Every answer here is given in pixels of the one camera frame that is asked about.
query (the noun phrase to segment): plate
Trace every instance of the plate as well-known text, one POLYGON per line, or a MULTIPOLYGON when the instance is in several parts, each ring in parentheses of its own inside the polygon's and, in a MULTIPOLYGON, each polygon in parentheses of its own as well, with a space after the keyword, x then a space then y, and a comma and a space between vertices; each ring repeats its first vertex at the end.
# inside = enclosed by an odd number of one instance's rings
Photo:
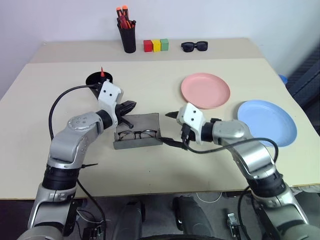
POLYGON ((214 109, 225 104, 230 97, 228 84, 210 73, 194 73, 181 84, 181 92, 187 102, 200 109, 214 109))
MULTIPOLYGON (((292 144, 297 137, 297 127, 291 116, 281 107, 263 100, 251 100, 238 109, 238 119, 244 122, 255 138, 268 138, 279 147, 292 144)), ((272 147, 270 142, 263 141, 272 147)))

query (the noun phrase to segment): yellow block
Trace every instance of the yellow block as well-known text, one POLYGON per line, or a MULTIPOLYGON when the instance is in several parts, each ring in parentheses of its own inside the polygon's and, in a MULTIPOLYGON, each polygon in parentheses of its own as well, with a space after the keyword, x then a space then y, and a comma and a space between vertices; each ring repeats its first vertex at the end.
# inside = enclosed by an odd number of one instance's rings
POLYGON ((152 42, 152 49, 154 52, 160 52, 161 51, 161 42, 159 39, 157 40, 151 40, 152 42))

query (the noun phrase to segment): red block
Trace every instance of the red block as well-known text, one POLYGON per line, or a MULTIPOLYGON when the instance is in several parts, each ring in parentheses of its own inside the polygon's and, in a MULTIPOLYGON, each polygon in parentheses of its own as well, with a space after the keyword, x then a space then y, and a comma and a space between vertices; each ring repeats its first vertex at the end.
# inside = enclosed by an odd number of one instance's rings
POLYGON ((152 41, 151 40, 143 40, 143 46, 145 52, 152 52, 152 41))

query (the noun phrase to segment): pink plate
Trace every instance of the pink plate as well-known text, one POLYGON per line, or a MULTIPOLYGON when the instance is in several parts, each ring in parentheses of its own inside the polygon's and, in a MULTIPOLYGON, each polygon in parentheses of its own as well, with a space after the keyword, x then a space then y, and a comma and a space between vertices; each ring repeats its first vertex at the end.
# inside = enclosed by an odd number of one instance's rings
POLYGON ((225 81, 204 72, 187 76, 181 84, 181 91, 188 102, 200 109, 220 107, 230 97, 230 89, 225 81))

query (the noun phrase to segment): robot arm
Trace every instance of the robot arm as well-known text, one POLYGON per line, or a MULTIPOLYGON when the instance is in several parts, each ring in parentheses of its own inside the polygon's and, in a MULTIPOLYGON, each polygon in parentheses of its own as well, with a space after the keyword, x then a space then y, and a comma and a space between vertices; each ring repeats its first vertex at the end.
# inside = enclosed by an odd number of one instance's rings
MULTIPOLYGON (((253 138, 248 126, 239 120, 212 119, 206 122, 203 113, 191 103, 182 107, 178 113, 171 112, 167 116, 176 118, 182 125, 181 138, 184 144, 191 140, 197 144, 206 141, 228 146, 253 138)), ((163 142, 188 149, 169 139, 163 142)), ((246 178, 252 195, 259 204, 257 212, 261 222, 273 239, 318 239, 320 229, 308 225, 305 213, 283 181, 267 148, 260 141, 235 145, 228 150, 246 178)))
POLYGON ((136 105, 133 101, 118 104, 122 95, 119 87, 105 81, 98 97, 102 110, 71 118, 53 138, 28 221, 29 230, 19 240, 61 240, 73 231, 76 183, 87 149, 104 129, 115 128, 121 123, 121 116, 136 105))

